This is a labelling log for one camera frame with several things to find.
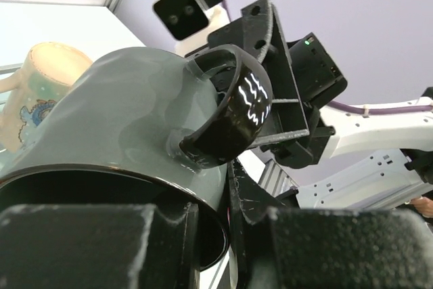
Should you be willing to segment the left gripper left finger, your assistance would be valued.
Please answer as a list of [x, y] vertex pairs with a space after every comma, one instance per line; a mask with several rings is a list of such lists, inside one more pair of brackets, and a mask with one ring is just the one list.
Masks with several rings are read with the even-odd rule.
[[20, 204], [1, 213], [2, 288], [197, 288], [195, 204]]

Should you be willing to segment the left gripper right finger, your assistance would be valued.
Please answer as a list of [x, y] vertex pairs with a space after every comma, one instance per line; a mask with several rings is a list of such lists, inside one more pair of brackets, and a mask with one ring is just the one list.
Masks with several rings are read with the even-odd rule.
[[432, 287], [432, 233], [415, 213], [286, 206], [236, 160], [227, 183], [237, 288]]

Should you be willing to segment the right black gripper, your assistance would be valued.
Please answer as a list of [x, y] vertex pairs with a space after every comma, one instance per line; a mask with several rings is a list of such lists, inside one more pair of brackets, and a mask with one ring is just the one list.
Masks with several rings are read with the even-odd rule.
[[270, 150], [292, 169], [319, 163], [336, 133], [319, 110], [348, 82], [314, 33], [286, 44], [275, 6], [258, 0], [185, 56], [212, 72], [224, 95], [216, 115], [185, 138], [188, 148]]

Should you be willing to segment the dark grey mug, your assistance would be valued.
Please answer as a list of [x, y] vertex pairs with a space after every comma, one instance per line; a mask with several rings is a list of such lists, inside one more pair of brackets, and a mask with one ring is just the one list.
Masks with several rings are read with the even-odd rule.
[[235, 45], [190, 60], [150, 47], [113, 51], [5, 165], [1, 208], [194, 202], [207, 269], [229, 247], [227, 165], [257, 138], [272, 99], [264, 67]]

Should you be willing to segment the beige printed mug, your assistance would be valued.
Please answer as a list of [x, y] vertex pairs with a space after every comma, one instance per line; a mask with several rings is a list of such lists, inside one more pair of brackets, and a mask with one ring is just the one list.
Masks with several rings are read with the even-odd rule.
[[15, 152], [91, 64], [63, 43], [32, 47], [21, 67], [1, 79], [1, 93], [9, 94], [1, 108], [1, 146]]

